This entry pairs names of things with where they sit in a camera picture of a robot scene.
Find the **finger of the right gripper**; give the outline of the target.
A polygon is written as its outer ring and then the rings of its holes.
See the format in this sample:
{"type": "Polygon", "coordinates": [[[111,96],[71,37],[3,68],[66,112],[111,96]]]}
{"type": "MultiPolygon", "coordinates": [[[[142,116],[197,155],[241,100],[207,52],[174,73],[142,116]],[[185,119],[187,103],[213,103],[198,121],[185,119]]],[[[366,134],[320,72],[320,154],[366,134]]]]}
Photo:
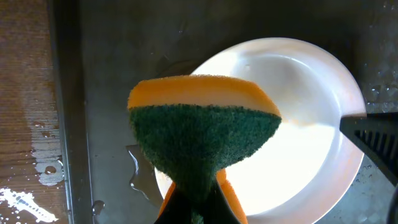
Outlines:
{"type": "Polygon", "coordinates": [[[397,113],[344,116],[340,131],[397,185],[397,113]]]}

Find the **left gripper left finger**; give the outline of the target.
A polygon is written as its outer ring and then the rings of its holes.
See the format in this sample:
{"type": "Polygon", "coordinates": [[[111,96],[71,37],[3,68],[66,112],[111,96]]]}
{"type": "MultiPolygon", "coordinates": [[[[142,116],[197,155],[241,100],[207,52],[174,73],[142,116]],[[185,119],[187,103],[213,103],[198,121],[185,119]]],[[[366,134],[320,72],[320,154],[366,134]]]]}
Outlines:
{"type": "Polygon", "coordinates": [[[191,220],[191,202],[176,185],[171,185],[154,224],[190,224],[191,220]]]}

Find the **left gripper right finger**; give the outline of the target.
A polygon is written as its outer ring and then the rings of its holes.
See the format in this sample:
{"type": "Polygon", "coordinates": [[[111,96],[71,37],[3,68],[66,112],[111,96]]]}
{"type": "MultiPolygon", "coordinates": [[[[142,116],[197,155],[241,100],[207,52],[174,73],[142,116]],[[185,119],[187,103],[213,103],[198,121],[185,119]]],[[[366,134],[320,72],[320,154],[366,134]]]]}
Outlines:
{"type": "Polygon", "coordinates": [[[201,204],[204,224],[240,224],[230,209],[218,183],[211,186],[210,193],[201,204]]]}

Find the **white plate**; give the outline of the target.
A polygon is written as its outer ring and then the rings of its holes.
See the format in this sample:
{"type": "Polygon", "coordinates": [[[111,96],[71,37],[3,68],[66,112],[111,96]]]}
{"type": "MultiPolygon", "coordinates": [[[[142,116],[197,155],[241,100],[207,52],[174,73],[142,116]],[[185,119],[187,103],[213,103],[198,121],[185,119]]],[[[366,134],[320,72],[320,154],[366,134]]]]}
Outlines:
{"type": "Polygon", "coordinates": [[[366,107],[337,58],[301,40],[265,38],[230,47],[195,73],[257,83],[282,115],[273,138],[226,170],[249,223],[315,223],[340,201],[364,157],[340,119],[366,107]]]}

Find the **orange green scrub sponge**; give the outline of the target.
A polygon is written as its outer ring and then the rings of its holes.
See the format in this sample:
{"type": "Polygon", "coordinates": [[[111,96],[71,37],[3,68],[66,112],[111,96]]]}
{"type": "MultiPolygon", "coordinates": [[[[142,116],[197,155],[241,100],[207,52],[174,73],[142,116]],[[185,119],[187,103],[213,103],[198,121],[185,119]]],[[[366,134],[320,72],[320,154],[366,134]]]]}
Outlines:
{"type": "Polygon", "coordinates": [[[239,222],[247,222],[226,168],[256,153],[282,121],[255,83],[214,75],[143,80],[127,109],[144,157],[191,202],[191,223],[204,224],[201,204],[214,183],[239,222]]]}

